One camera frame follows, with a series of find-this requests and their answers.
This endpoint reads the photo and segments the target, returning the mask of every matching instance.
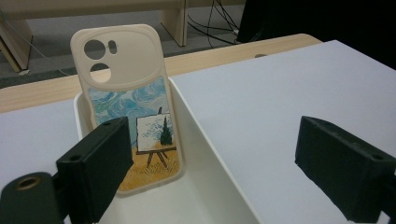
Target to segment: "white tray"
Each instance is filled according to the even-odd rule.
[[[100,223],[262,223],[217,151],[171,84],[184,171],[168,184],[132,195],[117,194]],[[78,137],[91,130],[89,109],[81,94],[74,102]]]

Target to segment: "floor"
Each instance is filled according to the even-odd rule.
[[[239,26],[244,6],[228,6],[224,7],[224,9],[230,15],[233,23]],[[232,30],[237,32],[237,28],[233,27],[233,29],[230,29],[228,22],[219,14],[220,12],[222,12],[220,7],[213,8],[213,10],[211,7],[191,8],[189,9],[189,23],[206,33],[206,28],[197,23],[207,26],[210,19],[211,27],[221,28],[210,29],[210,34],[229,43],[208,38],[207,35],[199,33],[189,25],[186,47],[180,47],[161,25],[160,11],[29,20],[28,24],[34,34],[32,44],[40,53],[32,48],[29,65],[27,70],[24,71],[26,73],[24,76],[74,67],[73,56],[69,46],[70,39],[75,32],[85,28],[138,23],[148,24],[158,32],[165,56],[210,49],[212,47],[218,48],[231,45],[230,43],[236,43],[236,35]],[[17,76],[22,75],[14,72],[4,55],[0,53],[0,78]]]

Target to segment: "blue swirl sky painting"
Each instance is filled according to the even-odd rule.
[[[127,116],[131,132],[132,146],[136,145],[136,119],[169,113],[169,106],[163,77],[158,77],[147,86],[132,91],[89,90],[99,125],[110,119]]]

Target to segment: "phone case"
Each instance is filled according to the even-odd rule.
[[[157,32],[145,24],[85,29],[73,35],[70,45],[93,128],[109,119],[129,119],[134,165],[119,192],[177,178],[181,148]],[[92,46],[102,50],[91,51]],[[110,70],[104,82],[92,77],[97,65]]]

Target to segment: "black object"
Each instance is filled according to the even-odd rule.
[[[101,124],[56,161],[58,173],[32,173],[7,184],[0,223],[98,222],[133,165],[128,119]]]
[[[396,69],[394,6],[388,0],[247,0],[237,40],[308,34],[338,40]]]
[[[396,159],[322,119],[302,117],[297,165],[348,220],[396,218]]]

